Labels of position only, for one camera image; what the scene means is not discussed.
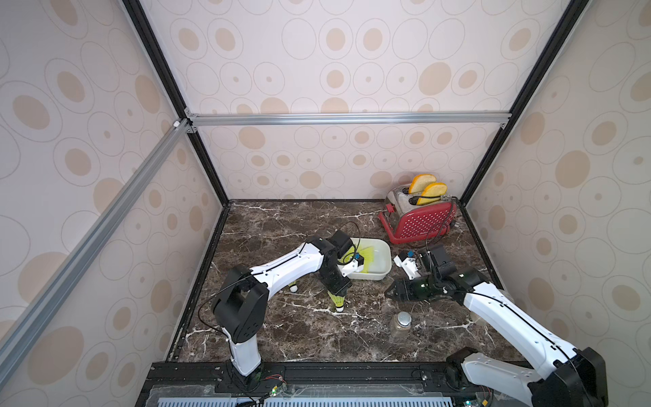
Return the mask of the yellow shuttlecock six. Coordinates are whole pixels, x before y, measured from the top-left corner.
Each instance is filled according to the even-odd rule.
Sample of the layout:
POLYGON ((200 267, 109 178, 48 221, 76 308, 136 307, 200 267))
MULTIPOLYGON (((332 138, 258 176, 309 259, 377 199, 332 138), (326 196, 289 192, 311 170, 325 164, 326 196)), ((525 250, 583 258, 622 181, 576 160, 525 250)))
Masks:
POLYGON ((334 293, 331 292, 329 292, 328 295, 336 307, 336 312, 337 313, 343 312, 345 308, 345 297, 335 295, 334 293))

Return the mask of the yellow shuttlecock two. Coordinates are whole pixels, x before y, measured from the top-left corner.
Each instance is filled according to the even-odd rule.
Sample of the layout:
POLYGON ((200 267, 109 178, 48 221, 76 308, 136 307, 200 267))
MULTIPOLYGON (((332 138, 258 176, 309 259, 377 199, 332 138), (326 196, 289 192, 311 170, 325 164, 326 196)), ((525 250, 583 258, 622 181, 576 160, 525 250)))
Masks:
POLYGON ((368 274, 372 273, 375 269, 376 263, 376 250, 374 247, 365 247, 359 249, 359 264, 361 269, 359 273, 368 274))

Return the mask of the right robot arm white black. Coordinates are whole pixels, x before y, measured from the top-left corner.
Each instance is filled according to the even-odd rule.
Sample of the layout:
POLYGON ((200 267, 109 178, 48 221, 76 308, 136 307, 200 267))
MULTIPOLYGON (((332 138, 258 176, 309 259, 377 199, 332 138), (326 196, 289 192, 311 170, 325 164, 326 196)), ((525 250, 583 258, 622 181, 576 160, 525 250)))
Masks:
POLYGON ((405 272, 386 291, 400 302, 449 298, 477 314, 529 364, 496 361, 465 347, 446 359, 452 389, 491 388, 528 406, 606 406, 606 364, 594 349, 578 349, 543 327, 473 267, 457 268, 442 245, 399 253, 405 272))

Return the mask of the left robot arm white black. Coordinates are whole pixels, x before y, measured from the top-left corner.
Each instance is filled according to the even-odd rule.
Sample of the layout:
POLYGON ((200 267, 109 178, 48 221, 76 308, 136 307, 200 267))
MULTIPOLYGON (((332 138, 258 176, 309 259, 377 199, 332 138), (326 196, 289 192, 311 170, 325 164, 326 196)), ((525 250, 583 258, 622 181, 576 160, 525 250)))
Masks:
POLYGON ((327 238, 309 237, 295 250, 261 266, 230 269, 221 288, 206 300, 215 323, 206 322, 200 311, 197 316, 205 327, 225 335, 233 374, 242 383, 256 383, 263 374, 257 334, 269 300, 299 278, 315 273, 341 311, 352 284, 349 276, 362 271, 365 262, 359 244, 341 230, 327 238))

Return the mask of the white plastic storage box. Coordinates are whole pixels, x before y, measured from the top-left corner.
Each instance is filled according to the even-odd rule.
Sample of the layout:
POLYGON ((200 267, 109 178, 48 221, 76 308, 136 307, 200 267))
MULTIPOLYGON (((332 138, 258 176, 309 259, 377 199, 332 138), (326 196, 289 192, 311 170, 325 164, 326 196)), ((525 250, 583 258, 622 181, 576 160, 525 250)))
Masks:
POLYGON ((345 266, 338 265, 344 276, 353 280, 380 281, 385 278, 392 269, 392 256, 389 245, 375 238, 354 239, 354 244, 359 259, 354 259, 354 248, 339 259, 341 263, 348 263, 345 266))

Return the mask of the glass spice jar silver lid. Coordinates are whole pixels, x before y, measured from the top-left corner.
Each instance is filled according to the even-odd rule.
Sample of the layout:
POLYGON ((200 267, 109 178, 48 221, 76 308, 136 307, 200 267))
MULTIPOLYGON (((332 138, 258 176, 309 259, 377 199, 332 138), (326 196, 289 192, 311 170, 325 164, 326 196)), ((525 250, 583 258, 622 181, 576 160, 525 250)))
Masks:
POLYGON ((390 339, 394 342, 407 339, 412 327, 412 317, 410 313, 400 311, 395 314, 390 321, 390 339))

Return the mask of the red toaster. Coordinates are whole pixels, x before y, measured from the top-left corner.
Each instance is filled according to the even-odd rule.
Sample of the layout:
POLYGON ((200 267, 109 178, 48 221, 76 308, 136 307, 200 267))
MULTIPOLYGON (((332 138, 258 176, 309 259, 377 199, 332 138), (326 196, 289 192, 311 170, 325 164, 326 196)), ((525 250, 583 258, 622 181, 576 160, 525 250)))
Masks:
POLYGON ((385 198, 385 209, 379 214, 390 242, 432 242, 447 234, 455 223, 457 198, 446 194, 435 203, 419 206, 419 194, 408 194, 407 189, 404 185, 391 190, 385 198))

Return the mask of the yellow bread slice front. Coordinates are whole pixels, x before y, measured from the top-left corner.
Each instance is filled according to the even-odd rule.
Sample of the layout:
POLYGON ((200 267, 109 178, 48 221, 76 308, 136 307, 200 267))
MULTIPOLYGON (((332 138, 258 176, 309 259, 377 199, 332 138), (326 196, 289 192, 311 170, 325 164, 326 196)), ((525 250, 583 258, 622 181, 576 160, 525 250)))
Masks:
POLYGON ((447 194, 448 186, 444 183, 434 182, 428 185, 416 200, 416 205, 428 205, 442 199, 447 194))

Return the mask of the yellow bread slice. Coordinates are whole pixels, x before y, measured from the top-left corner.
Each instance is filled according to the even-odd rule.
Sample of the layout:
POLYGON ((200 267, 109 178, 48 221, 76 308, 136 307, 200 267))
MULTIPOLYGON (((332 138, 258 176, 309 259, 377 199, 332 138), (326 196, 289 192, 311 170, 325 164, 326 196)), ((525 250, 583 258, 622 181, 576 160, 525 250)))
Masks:
POLYGON ((448 186, 444 183, 434 182, 428 185, 416 200, 416 205, 428 205, 442 199, 447 194, 448 186))
POLYGON ((421 174, 416 176, 407 189, 408 194, 420 194, 433 183, 437 182, 437 178, 432 174, 421 174))

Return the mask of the yellow bread slice rear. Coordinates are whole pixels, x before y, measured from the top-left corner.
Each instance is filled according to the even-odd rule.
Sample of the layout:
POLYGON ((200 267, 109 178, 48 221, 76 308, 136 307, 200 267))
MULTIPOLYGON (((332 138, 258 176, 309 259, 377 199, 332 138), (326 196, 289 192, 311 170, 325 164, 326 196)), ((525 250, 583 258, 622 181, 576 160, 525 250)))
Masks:
POLYGON ((437 182, 437 178, 432 174, 421 174, 416 176, 407 189, 408 194, 420 194, 433 183, 437 182))

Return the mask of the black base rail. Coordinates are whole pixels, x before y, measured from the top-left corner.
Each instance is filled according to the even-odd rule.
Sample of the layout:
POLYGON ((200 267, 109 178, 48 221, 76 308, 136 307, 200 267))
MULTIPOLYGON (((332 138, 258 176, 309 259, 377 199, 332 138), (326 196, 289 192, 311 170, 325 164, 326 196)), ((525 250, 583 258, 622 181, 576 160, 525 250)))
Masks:
POLYGON ((236 383, 227 362, 160 362, 147 369, 137 406, 156 406, 162 398, 229 398, 252 402, 274 387, 285 399, 444 397, 453 406, 469 401, 478 406, 518 406, 520 401, 495 389, 450 384, 443 362, 281 362, 265 363, 259 383, 236 383))

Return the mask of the aluminium frame bar rear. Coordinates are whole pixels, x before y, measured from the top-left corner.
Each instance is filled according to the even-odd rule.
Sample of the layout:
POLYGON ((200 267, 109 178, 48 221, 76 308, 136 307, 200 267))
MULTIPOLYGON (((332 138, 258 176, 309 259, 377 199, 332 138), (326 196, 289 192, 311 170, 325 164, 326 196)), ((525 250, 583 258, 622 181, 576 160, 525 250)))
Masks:
POLYGON ((400 125, 436 123, 507 123, 508 111, 451 111, 401 113, 313 113, 269 115, 190 115, 195 127, 209 125, 400 125))

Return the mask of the aluminium frame bar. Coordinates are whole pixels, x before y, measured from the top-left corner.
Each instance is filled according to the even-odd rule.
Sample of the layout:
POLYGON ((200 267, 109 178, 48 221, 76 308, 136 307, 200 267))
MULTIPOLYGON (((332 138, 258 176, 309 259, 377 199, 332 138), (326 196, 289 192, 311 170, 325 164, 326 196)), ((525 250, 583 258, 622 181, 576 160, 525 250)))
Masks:
POLYGON ((400 125, 436 123, 507 123, 508 111, 451 111, 401 113, 313 113, 269 115, 190 115, 195 127, 209 125, 400 125))
POLYGON ((168 130, 18 320, 17 327, 1 346, 2 387, 10 381, 45 328, 189 129, 189 120, 182 119, 168 130))

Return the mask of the aluminium frame bar left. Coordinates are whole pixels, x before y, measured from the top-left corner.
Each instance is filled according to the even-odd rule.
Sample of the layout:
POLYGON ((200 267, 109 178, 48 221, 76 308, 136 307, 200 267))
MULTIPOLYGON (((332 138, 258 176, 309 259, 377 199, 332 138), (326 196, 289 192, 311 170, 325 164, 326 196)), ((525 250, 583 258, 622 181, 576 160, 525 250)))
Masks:
POLYGON ((189 120, 182 119, 168 130, 18 320, 17 327, 1 346, 2 387, 10 381, 45 328, 189 129, 189 120))

